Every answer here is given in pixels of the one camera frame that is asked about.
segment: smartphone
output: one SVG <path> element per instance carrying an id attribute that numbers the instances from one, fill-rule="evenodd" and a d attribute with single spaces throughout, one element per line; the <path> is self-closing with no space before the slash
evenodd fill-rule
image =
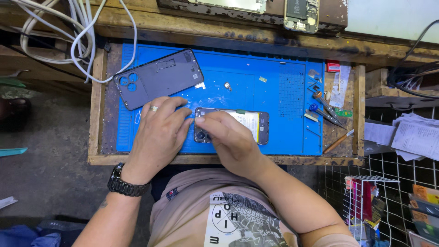
<path id="1" fill-rule="evenodd" d="M 125 107 L 132 111 L 147 102 L 178 93 L 204 81 L 190 49 L 125 70 L 113 76 Z"/>
<path id="2" fill-rule="evenodd" d="M 267 0 L 189 0 L 189 2 L 193 4 L 204 4 L 208 6 L 263 14 L 266 10 Z"/>
<path id="3" fill-rule="evenodd" d="M 253 112 L 244 110 L 230 110 L 230 109 L 215 109 L 198 107 L 195 109 L 195 117 L 201 117 L 211 112 L 224 111 L 234 117 L 238 122 L 246 126 L 253 134 L 253 138 L 258 145 L 265 145 L 268 143 L 269 119 L 270 115 L 267 112 Z M 194 126 L 194 140 L 195 142 L 210 143 L 212 138 L 209 133 L 197 125 Z"/>
<path id="4" fill-rule="evenodd" d="M 320 0 L 285 0 L 284 27 L 304 33 L 316 33 Z"/>

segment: t-shirt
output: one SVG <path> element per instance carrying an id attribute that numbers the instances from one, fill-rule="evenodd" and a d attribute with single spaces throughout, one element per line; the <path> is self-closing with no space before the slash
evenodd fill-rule
<path id="1" fill-rule="evenodd" d="M 149 247 L 296 247 L 297 236 L 279 219 L 252 181 L 226 169 L 194 169 L 171 178 L 151 212 Z M 331 234 L 313 247 L 358 247 Z"/>

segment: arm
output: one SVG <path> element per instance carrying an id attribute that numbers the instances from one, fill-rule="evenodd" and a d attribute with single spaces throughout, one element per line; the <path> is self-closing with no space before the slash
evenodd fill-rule
<path id="1" fill-rule="evenodd" d="M 123 166 L 121 179 L 127 183 L 148 183 L 180 151 L 193 119 L 182 97 L 160 97 L 147 103 L 134 140 L 128 162 Z M 156 112 L 150 106 L 158 107 Z M 128 247 L 131 243 L 139 213 L 140 197 L 108 193 L 73 247 Z"/>
<path id="2" fill-rule="evenodd" d="M 223 166 L 258 184 L 285 221 L 310 247 L 321 237 L 349 229 L 337 212 L 308 186 L 261 154 L 249 129 L 226 112 L 197 117 L 195 123 L 209 132 Z"/>

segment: screwdriver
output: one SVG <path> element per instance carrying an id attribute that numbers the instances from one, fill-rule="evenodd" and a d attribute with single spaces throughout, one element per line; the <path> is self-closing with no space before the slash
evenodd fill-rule
<path id="1" fill-rule="evenodd" d="M 320 114 L 320 115 L 322 115 L 324 118 L 326 118 L 329 122 L 331 122 L 331 123 L 333 123 L 333 124 L 335 124 L 335 125 L 337 125 L 337 126 L 339 126 L 339 127 L 342 127 L 343 129 L 345 129 L 345 128 L 343 127 L 343 125 L 340 123 L 340 121 L 338 121 L 337 119 L 331 117 L 331 115 L 325 113 L 324 111 L 320 110 L 320 109 L 319 109 L 319 106 L 318 106 L 317 104 L 312 104 L 312 105 L 310 105 L 310 106 L 309 106 L 309 110 L 310 110 L 310 111 L 313 111 L 313 112 L 317 112 L 318 114 Z"/>
<path id="2" fill-rule="evenodd" d="M 335 118 L 337 121 L 340 121 L 340 119 L 338 119 L 337 114 L 335 114 L 334 108 L 330 107 L 330 106 L 328 105 L 328 103 L 326 103 L 326 101 L 323 99 L 322 96 L 323 96 L 323 94 L 322 94 L 322 92 L 320 92 L 320 91 L 317 91 L 317 92 L 315 92 L 315 93 L 313 94 L 313 97 L 314 97 L 316 100 L 319 100 L 319 101 L 323 104 L 323 106 L 324 106 L 325 109 L 329 112 L 329 114 L 331 115 L 331 117 Z"/>

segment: stack of papers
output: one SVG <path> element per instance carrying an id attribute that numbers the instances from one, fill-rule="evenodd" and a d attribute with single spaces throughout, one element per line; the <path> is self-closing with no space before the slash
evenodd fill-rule
<path id="1" fill-rule="evenodd" d="M 439 160 L 439 120 L 403 113 L 392 126 L 365 123 L 364 139 L 391 146 L 405 161 Z"/>

